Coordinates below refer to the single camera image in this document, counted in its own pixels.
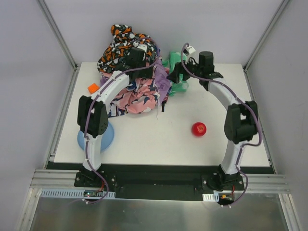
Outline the purple shirt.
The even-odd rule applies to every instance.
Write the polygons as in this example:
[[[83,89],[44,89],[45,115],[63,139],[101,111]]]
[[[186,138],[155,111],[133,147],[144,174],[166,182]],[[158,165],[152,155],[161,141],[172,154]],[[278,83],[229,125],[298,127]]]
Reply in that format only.
[[[122,89],[124,89],[137,79],[129,78],[129,76],[127,75],[128,72],[135,70],[143,70],[150,67],[153,67],[152,79],[154,80],[154,83],[158,88],[160,94],[159,103],[156,106],[160,105],[167,98],[169,89],[171,88],[171,83],[167,79],[167,72],[160,61],[155,64],[146,65],[146,67],[130,69],[126,71],[120,71],[121,65],[122,64],[118,65],[109,77],[103,75],[105,82],[101,85],[101,88],[99,89],[99,96],[105,104],[110,104],[111,101],[115,98],[117,94],[120,93]]]

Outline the pink navy patterned cloth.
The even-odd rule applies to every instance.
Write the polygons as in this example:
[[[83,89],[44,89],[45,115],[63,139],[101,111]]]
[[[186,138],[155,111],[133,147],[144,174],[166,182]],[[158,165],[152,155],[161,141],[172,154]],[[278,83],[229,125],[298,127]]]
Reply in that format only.
[[[160,94],[153,79],[138,78],[122,89],[110,104],[126,109],[127,114],[151,111],[159,103]]]

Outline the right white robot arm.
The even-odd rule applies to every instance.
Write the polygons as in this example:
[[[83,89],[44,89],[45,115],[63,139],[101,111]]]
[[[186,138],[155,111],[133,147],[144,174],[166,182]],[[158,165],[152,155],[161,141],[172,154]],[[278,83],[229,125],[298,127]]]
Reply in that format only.
[[[222,163],[216,174],[207,180],[207,186],[216,191],[241,181],[240,163],[243,151],[250,145],[253,137],[259,133],[258,109],[255,101],[243,102],[227,85],[223,75],[215,71],[214,55],[210,51],[199,53],[199,61],[191,57],[191,52],[184,49],[180,53],[180,62],[175,64],[169,79],[178,83],[180,75],[183,80],[194,77],[201,86],[212,95],[226,109],[224,133],[228,140],[227,149]]]

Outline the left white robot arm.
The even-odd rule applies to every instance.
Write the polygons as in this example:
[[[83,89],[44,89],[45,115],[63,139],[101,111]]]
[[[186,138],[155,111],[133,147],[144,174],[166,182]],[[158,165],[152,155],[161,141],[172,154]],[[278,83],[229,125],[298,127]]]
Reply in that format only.
[[[145,45],[133,47],[125,63],[116,66],[108,80],[91,96],[81,96],[78,102],[77,124],[83,133],[85,160],[81,176],[100,181],[101,143],[109,122],[111,101],[137,77],[152,77],[153,67],[147,65]]]

